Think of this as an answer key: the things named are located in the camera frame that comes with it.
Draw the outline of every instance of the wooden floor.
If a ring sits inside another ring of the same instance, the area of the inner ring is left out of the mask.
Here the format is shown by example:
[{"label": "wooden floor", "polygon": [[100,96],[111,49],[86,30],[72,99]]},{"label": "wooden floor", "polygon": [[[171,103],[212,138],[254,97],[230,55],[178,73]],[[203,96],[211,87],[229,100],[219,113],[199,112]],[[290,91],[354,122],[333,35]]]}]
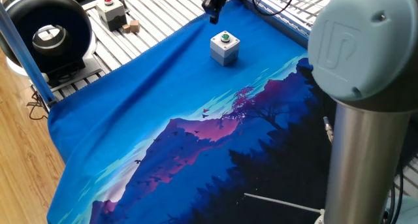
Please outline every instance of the wooden floor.
[{"label": "wooden floor", "polygon": [[[12,73],[0,51],[0,223],[43,223],[64,163],[47,119],[29,119],[32,91]],[[44,114],[36,109],[34,116]]]}]

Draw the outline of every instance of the robot logo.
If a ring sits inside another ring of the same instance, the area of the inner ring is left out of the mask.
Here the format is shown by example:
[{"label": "robot logo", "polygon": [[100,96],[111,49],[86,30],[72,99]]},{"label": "robot logo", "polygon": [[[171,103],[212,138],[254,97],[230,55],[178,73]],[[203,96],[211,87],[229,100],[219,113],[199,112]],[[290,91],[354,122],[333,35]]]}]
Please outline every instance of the robot logo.
[{"label": "robot logo", "polygon": [[319,50],[319,66],[327,69],[346,66],[357,50],[360,35],[359,29],[326,21]]}]

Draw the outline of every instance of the purple mountain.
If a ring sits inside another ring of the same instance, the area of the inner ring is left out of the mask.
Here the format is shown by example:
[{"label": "purple mountain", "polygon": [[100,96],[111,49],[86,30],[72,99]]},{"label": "purple mountain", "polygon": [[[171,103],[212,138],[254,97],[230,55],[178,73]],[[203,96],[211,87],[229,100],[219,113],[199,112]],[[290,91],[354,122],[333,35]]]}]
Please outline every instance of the purple mountain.
[{"label": "purple mountain", "polygon": [[252,87],[238,91],[232,112],[225,113],[221,119],[170,120],[147,149],[145,158],[126,185],[123,197],[117,203],[95,201],[90,223],[115,223],[126,219],[127,210],[155,191],[161,182],[169,183],[177,172],[191,166],[201,152],[222,147],[238,136],[249,136],[242,135],[241,125],[253,118],[264,119],[277,129],[281,129],[278,121],[283,115],[288,115],[288,122],[297,121],[300,114],[290,114],[290,111],[306,110],[304,100],[311,95],[311,86],[305,84],[307,79],[300,73],[301,68],[303,71],[309,69],[307,59],[301,59],[299,64],[297,73],[291,73],[285,80],[269,80],[260,93],[252,94]]}]

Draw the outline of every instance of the red button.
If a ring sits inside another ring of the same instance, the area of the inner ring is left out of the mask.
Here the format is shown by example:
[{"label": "red button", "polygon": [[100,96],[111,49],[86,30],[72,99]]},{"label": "red button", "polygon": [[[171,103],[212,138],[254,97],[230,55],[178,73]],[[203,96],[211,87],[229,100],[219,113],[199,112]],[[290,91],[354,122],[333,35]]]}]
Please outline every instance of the red button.
[{"label": "red button", "polygon": [[113,0],[104,0],[104,4],[105,5],[112,5],[113,4]]}]

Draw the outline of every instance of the table surface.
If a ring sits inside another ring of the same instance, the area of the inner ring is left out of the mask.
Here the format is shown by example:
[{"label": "table surface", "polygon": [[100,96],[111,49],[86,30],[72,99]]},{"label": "table surface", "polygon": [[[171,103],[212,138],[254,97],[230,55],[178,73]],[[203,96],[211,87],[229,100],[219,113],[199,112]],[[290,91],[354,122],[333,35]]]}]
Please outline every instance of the table surface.
[{"label": "table surface", "polygon": [[[120,28],[110,32],[99,20],[95,2],[83,6],[97,36],[97,49],[93,56],[102,71],[54,92],[60,101],[77,90],[116,70],[130,60],[167,38],[196,17],[204,13],[203,0],[125,0],[127,20],[138,20],[140,31],[124,33]],[[284,7],[288,0],[263,0],[264,5],[273,9]],[[294,26],[310,30],[316,16],[330,0],[293,0],[280,18],[290,18]],[[418,164],[412,163],[405,174],[404,191],[418,199]]]}]

